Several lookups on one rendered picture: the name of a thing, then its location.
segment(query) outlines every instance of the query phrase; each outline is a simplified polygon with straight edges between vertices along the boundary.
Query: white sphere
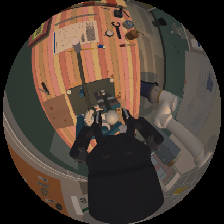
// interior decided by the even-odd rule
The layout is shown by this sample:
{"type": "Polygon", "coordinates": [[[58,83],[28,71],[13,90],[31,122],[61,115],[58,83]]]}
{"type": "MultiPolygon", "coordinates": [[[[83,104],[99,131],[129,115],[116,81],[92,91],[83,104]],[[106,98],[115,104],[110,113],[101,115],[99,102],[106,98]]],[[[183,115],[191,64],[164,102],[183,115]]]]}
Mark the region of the white sphere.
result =
{"type": "Polygon", "coordinates": [[[110,110],[110,111],[107,112],[105,118],[106,118],[106,121],[110,125],[114,125],[119,120],[119,115],[116,111],[110,110]]]}

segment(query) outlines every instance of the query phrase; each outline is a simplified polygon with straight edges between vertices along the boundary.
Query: striped wooden tabletop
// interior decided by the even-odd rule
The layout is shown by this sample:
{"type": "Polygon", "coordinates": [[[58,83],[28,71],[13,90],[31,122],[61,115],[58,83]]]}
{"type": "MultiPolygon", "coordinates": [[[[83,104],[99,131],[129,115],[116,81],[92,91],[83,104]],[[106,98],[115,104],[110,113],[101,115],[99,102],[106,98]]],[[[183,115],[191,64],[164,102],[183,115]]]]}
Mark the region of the striped wooden tabletop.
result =
{"type": "MultiPolygon", "coordinates": [[[[66,102],[74,121],[74,125],[66,128],[56,129],[60,137],[71,148],[76,138],[76,115],[71,107],[67,89],[71,84],[75,86],[81,85],[81,77],[78,67],[77,54],[75,52],[66,53],[66,51],[73,50],[70,48],[66,51],[60,52],[53,56],[52,41],[53,33],[63,27],[74,23],[84,21],[97,21],[97,28],[99,33],[99,42],[88,43],[81,45],[82,48],[94,48],[94,50],[81,51],[83,71],[86,83],[94,82],[101,79],[113,78],[115,86],[114,96],[121,107],[117,108],[119,114],[119,121],[124,124],[121,115],[121,108],[125,107],[135,118],[139,115],[140,104],[140,59],[138,51],[138,42],[128,42],[125,39],[125,34],[130,31],[122,26],[125,20],[132,20],[128,11],[125,11],[128,16],[123,13],[123,18],[114,17],[115,7],[109,7],[110,10],[103,9],[101,6],[91,5],[79,8],[73,8],[52,17],[51,30],[49,37],[39,42],[32,48],[32,72],[34,84],[38,98],[44,109],[43,102],[52,99],[62,94],[65,95],[66,102]],[[94,16],[78,17],[59,25],[57,23],[68,18],[86,15],[97,14],[94,16]],[[118,39],[116,28],[111,25],[120,23],[120,33],[122,39],[118,39]],[[114,35],[112,37],[104,36],[105,31],[112,30],[114,35]],[[120,44],[135,43],[135,46],[120,47],[120,44]],[[105,45],[106,49],[98,48],[98,44],[105,45]],[[41,83],[44,82],[49,95],[39,90],[43,89],[41,83]]],[[[96,140],[91,140],[88,152],[90,152],[96,145],[96,140]]]]}

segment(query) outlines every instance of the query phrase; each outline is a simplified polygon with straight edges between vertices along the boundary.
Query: framed picture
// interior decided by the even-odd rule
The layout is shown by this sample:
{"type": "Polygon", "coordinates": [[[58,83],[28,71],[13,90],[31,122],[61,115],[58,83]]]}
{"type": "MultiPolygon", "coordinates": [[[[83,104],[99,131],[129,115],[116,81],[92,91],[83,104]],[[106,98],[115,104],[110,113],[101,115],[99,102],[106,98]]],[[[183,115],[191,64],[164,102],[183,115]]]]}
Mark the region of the framed picture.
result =
{"type": "Polygon", "coordinates": [[[34,47],[39,41],[49,35],[52,17],[45,21],[36,31],[30,36],[28,47],[34,47]]]}

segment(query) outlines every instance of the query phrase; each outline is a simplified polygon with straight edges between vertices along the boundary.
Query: wrench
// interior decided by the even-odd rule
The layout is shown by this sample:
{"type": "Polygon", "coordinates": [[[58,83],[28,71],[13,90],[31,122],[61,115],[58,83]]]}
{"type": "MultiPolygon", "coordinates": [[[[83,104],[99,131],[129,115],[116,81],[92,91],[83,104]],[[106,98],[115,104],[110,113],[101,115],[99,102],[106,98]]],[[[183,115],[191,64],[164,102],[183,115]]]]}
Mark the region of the wrench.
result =
{"type": "Polygon", "coordinates": [[[114,22],[112,22],[112,25],[113,25],[114,27],[116,27],[116,31],[117,31],[118,38],[121,39],[121,33],[120,33],[120,31],[119,31],[119,26],[120,26],[120,24],[118,23],[118,25],[116,26],[116,25],[114,25],[114,22]]]}

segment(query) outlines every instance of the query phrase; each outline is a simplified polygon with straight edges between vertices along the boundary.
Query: watch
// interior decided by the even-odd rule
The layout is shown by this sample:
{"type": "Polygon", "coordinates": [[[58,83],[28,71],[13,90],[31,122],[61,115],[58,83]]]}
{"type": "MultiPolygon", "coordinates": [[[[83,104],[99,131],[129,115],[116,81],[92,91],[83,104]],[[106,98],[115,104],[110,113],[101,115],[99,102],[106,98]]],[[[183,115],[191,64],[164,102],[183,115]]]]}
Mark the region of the watch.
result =
{"type": "Polygon", "coordinates": [[[111,30],[107,30],[107,31],[105,32],[105,35],[111,37],[111,36],[114,35],[114,32],[111,31],[111,30]]]}

